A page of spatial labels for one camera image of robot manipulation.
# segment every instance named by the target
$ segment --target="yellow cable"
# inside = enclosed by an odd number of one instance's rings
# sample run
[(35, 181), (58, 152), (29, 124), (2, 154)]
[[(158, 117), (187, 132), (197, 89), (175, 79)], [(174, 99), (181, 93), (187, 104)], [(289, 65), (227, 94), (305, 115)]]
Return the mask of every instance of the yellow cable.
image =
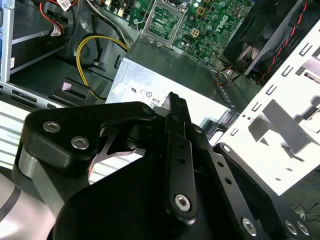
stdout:
[[(129, 50), (128, 46), (123, 44), (121, 41), (115, 39), (115, 38), (112, 38), (112, 37), (108, 37), (108, 36), (101, 36), (101, 35), (94, 35), (94, 36), (88, 36), (86, 37), (84, 40), (82, 40), (82, 42), (80, 42), (78, 48), (77, 48), (77, 51), (76, 51), (76, 67), (78, 68), (78, 72), (80, 74), (80, 77), (81, 77), (81, 80), (83, 82), (84, 85), (86, 85), (87, 87), (89, 87), (89, 84), (86, 80), (86, 77), (85, 77), (85, 74), (84, 74), (84, 71), (82, 70), (82, 67), (81, 67), (81, 63), (80, 63), (80, 54), (81, 54), (81, 50), (82, 48), (84, 47), (84, 45), (87, 44), (88, 41), (92, 40), (92, 39), (107, 39), (107, 40), (110, 40), (114, 43), (117, 43), (118, 45), (120, 45), (121, 47), (123, 47), (124, 49), (126, 49), (127, 51)], [(95, 94), (94, 91), (91, 90), (90, 88), (90, 92), (97, 98), (100, 100), (99, 96), (97, 96)]]

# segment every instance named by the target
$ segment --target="capacitor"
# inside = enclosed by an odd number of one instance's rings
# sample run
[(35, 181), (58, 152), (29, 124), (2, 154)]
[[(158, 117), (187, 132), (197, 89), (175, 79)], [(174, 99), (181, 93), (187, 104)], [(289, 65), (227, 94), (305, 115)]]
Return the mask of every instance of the capacitor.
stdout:
[(225, 8), (226, 7), (226, 3), (224, 1), (220, 2), (219, 4), (220, 8)]
[(215, 14), (215, 15), (213, 15), (211, 18), (212, 18), (212, 20), (214, 21), (214, 20), (218, 20), (218, 19), (219, 19), (219, 16)]

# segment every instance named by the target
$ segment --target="label sticker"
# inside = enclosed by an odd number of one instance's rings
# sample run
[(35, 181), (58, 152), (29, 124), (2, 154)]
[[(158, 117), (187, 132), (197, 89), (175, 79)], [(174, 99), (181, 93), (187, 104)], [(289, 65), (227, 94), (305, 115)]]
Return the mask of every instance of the label sticker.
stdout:
[(54, 27), (53, 27), (53, 31), (51, 33), (51, 37), (57, 37), (57, 36), (60, 36), (61, 35), (61, 30), (60, 30), (60, 27), (58, 27), (56, 24), (53, 24)]
[(159, 91), (151, 86), (130, 80), (125, 91), (123, 91), (121, 102), (139, 101), (149, 105), (151, 108), (161, 107), (162, 103), (166, 100), (167, 95), (167, 91)]
[(12, 57), (12, 58), (10, 59), (10, 69), (12, 69), (12, 68), (15, 66), (15, 59), (16, 59), (16, 58), (14, 58), (14, 57)]
[(71, 7), (71, 2), (69, 0), (57, 0), (56, 1), (63, 11), (67, 11)]

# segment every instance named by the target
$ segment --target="fan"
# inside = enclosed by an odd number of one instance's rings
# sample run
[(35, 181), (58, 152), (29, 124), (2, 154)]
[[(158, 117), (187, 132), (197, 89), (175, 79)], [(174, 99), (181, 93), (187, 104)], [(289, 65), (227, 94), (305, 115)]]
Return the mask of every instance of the fan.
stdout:
[(307, 0), (257, 1), (223, 54), (264, 85), (320, 18), (319, 10)]

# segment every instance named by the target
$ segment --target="screw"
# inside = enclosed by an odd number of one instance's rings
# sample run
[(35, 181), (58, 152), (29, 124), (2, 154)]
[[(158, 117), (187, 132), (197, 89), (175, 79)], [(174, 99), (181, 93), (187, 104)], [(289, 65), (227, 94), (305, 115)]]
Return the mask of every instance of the screw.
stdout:
[(286, 228), (290, 231), (290, 233), (292, 233), (293, 235), (297, 235), (297, 229), (295, 228), (295, 226), (292, 225), (291, 222), (285, 220), (284, 223), (286, 225)]
[(71, 145), (75, 149), (86, 150), (89, 147), (89, 141), (84, 136), (75, 136), (71, 139)]
[(185, 195), (182, 194), (177, 194), (174, 198), (175, 204), (177, 207), (183, 211), (183, 212), (188, 212), (190, 209), (190, 202), (188, 198)]
[(229, 147), (227, 147), (226, 145), (223, 145), (223, 149), (228, 152), (228, 153), (231, 153), (231, 150)]
[(299, 229), (301, 230), (301, 232), (303, 232), (305, 235), (309, 236), (309, 231), (306, 228), (305, 225), (303, 225), (301, 222), (296, 221), (296, 224), (298, 224)]
[(197, 125), (194, 126), (194, 129), (198, 132), (198, 133), (202, 133), (202, 129), (200, 127), (198, 127)]
[(48, 133), (57, 133), (61, 130), (61, 126), (56, 121), (45, 121), (42, 125), (43, 129)]
[(253, 237), (257, 236), (257, 229), (255, 225), (248, 218), (242, 219), (242, 226)]

